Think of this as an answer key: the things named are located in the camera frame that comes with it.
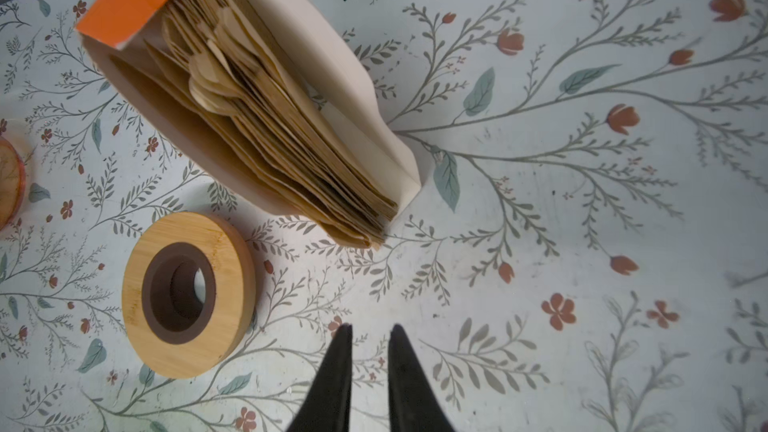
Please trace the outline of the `orange coffee filter box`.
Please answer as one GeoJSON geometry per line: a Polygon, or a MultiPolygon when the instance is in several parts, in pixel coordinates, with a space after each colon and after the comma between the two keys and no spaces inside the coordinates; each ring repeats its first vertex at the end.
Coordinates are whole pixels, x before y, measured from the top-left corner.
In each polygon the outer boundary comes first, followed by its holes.
{"type": "MultiPolygon", "coordinates": [[[[159,85],[147,47],[164,49],[162,9],[169,0],[96,0],[76,29],[94,64],[117,91],[180,151],[217,181],[274,215],[299,214],[259,185],[254,173],[203,119],[159,85]]],[[[397,204],[420,190],[411,150],[389,129],[374,85],[344,40],[308,0],[234,0],[240,17],[270,35],[278,62],[314,102],[364,174],[397,204]]]]}

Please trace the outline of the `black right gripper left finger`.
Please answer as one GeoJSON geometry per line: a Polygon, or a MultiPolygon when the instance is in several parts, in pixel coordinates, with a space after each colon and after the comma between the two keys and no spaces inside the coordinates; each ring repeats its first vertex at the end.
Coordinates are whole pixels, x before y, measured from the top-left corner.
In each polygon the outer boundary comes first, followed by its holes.
{"type": "Polygon", "coordinates": [[[315,379],[288,432],[349,430],[352,388],[351,324],[342,324],[332,339],[315,379]]]}

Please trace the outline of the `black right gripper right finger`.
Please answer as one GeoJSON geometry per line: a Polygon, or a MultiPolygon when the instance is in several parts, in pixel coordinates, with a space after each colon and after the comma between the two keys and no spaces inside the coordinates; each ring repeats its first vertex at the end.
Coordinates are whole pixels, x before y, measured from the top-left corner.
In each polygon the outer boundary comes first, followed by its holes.
{"type": "Polygon", "coordinates": [[[400,324],[390,334],[388,363],[390,430],[454,432],[400,324]]]}

